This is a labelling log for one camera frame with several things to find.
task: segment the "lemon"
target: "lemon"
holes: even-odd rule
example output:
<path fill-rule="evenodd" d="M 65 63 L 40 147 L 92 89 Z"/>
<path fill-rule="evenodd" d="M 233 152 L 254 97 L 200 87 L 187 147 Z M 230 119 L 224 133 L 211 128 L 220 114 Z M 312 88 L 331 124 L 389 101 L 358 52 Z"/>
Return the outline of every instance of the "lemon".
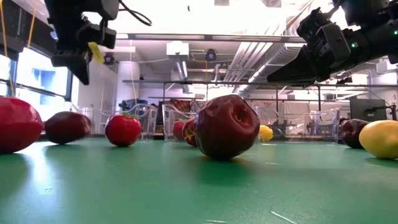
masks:
<path fill-rule="evenodd" d="M 398 121 L 375 121 L 359 134 L 359 142 L 380 159 L 398 158 Z"/>
<path fill-rule="evenodd" d="M 272 129 L 266 125 L 261 125 L 260 131 L 259 131 L 260 141 L 269 141 L 272 139 L 272 137 L 274 137 L 274 133 L 272 132 Z"/>

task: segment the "red object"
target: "red object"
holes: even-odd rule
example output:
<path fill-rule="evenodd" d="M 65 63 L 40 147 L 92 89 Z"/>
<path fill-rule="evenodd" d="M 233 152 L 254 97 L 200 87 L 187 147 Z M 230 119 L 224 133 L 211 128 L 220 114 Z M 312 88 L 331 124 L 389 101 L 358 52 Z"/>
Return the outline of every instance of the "red object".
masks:
<path fill-rule="evenodd" d="M 354 149 L 363 149 L 359 142 L 359 134 L 362 129 L 369 124 L 367 121 L 361 119 L 351 119 L 344 121 L 340 126 L 341 140 L 349 147 Z"/>
<path fill-rule="evenodd" d="M 0 154 L 25 149 L 43 130 L 39 113 L 18 98 L 0 97 L 0 118 Z"/>
<path fill-rule="evenodd" d="M 85 115 L 62 111 L 44 123 L 45 134 L 50 142 L 66 144 L 90 134 L 91 121 Z"/>
<path fill-rule="evenodd" d="M 197 146 L 197 139 L 195 137 L 195 130 L 193 128 L 193 121 L 195 118 L 189 119 L 185 122 L 184 127 L 182 128 L 182 133 L 185 141 L 191 146 Z"/>
<path fill-rule="evenodd" d="M 259 130 L 257 114 L 238 95 L 214 98 L 195 116 L 198 147 L 214 159 L 230 159 L 248 150 Z"/>
<path fill-rule="evenodd" d="M 184 136 L 182 134 L 182 128 L 184 127 L 185 122 L 176 121 L 173 125 L 173 135 L 178 139 L 183 141 Z"/>
<path fill-rule="evenodd" d="M 140 134 L 141 123 L 136 118 L 115 114 L 106 122 L 105 136 L 115 146 L 130 146 L 137 141 Z"/>

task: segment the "apple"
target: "apple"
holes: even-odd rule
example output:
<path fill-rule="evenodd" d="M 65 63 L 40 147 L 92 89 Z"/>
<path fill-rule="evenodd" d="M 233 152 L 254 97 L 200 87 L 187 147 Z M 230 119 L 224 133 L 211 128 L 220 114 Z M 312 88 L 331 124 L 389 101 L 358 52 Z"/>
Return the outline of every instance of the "apple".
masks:
<path fill-rule="evenodd" d="M 173 125 L 173 135 L 180 141 L 184 140 L 184 136 L 182 134 L 182 128 L 184 127 L 184 121 L 176 121 Z"/>
<path fill-rule="evenodd" d="M 141 123 L 128 114 L 112 115 L 105 125 L 105 136 L 109 142 L 119 147 L 134 144 L 141 135 Z"/>
<path fill-rule="evenodd" d="M 359 142 L 359 134 L 367 124 L 369 124 L 369 122 L 360 119 L 344 121 L 340 126 L 341 140 L 349 147 L 363 149 Z"/>
<path fill-rule="evenodd" d="M 45 134 L 50 142 L 66 144 L 90 134 L 91 121 L 85 115 L 62 111 L 44 123 Z"/>
<path fill-rule="evenodd" d="M 257 139 L 260 120 L 238 95 L 214 98 L 198 111 L 195 137 L 204 155 L 230 159 L 250 149 Z"/>
<path fill-rule="evenodd" d="M 14 97 L 0 96 L 0 154 L 20 151 L 38 140 L 43 130 L 39 113 Z"/>
<path fill-rule="evenodd" d="M 189 119 L 185 122 L 184 127 L 182 128 L 182 133 L 184 136 L 185 141 L 191 145 L 197 147 L 197 140 L 195 137 L 195 130 L 193 128 L 193 122 L 195 118 Z"/>

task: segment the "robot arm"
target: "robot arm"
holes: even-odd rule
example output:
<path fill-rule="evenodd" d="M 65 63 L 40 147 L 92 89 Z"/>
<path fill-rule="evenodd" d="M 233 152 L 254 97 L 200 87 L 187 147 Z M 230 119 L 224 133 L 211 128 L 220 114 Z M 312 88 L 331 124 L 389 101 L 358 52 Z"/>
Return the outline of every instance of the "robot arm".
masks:
<path fill-rule="evenodd" d="M 57 51 L 51 58 L 52 64 L 68 67 L 84 85 L 89 84 L 88 63 L 93 56 L 88 43 L 114 48 L 116 31 L 108 28 L 108 21 L 115 20 L 119 11 L 128 11 L 145 25 L 152 25 L 146 16 L 130 10 L 122 0 L 45 0 L 45 5 L 50 15 L 49 24 L 57 33 Z M 83 12 L 97 12 L 102 17 L 100 24 L 92 24 L 82 16 Z"/>
<path fill-rule="evenodd" d="M 297 57 L 267 77 L 270 83 L 307 86 L 330 74 L 388 55 L 398 63 L 398 4 L 384 0 L 333 0 L 328 13 L 315 9 L 299 25 L 297 33 L 306 42 Z M 349 26 L 341 30 L 330 21 L 339 7 Z"/>

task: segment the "plastic container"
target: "plastic container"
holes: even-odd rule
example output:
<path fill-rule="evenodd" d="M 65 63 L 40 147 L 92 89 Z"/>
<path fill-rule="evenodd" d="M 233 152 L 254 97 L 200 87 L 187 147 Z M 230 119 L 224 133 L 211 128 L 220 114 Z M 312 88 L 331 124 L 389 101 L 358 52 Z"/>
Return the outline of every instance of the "plastic container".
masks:
<path fill-rule="evenodd" d="M 173 105 L 162 105 L 163 132 L 165 141 L 179 141 L 173 134 L 173 126 L 177 121 L 186 121 L 195 116 L 195 113 L 184 113 Z"/>
<path fill-rule="evenodd" d="M 141 136 L 139 140 L 145 141 L 154 138 L 157 108 L 152 105 L 136 104 L 133 108 L 127 111 L 106 111 L 97 110 L 94 108 L 84 108 L 71 105 L 70 111 L 81 113 L 91 119 L 91 134 L 105 134 L 105 125 L 110 116 L 115 113 L 127 113 L 136 115 L 141 122 Z"/>
<path fill-rule="evenodd" d="M 278 114 L 269 106 L 257 106 L 255 111 L 260 124 L 274 132 L 273 140 L 338 142 L 338 108 L 304 114 Z"/>

